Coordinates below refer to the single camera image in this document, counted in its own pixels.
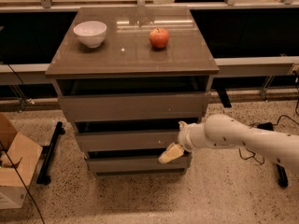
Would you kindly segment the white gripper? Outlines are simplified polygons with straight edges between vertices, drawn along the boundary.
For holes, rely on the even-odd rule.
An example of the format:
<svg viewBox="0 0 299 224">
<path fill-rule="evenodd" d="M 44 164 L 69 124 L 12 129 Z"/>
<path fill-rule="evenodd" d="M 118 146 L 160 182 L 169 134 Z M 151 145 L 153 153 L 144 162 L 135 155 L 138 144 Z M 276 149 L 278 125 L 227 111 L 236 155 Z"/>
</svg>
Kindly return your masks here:
<svg viewBox="0 0 299 224">
<path fill-rule="evenodd" d="M 184 150 L 193 152 L 204 147 L 206 144 L 206 134 L 203 124 L 187 124 L 179 121 L 178 144 L 172 143 L 166 151 L 159 157 L 158 161 L 162 164 L 176 160 L 184 154 Z"/>
</svg>

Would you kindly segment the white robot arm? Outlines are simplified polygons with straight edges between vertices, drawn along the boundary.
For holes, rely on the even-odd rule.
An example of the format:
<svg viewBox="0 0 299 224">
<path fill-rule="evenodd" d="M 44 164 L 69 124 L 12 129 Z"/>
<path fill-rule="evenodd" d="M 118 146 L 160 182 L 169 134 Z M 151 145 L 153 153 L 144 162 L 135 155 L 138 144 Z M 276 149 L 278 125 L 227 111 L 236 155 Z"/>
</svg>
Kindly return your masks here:
<svg viewBox="0 0 299 224">
<path fill-rule="evenodd" d="M 179 123 L 178 141 L 159 157 L 169 163 L 199 148 L 245 147 L 271 162 L 299 173 L 299 136 L 253 128 L 223 114 L 212 115 L 202 123 Z"/>
</svg>

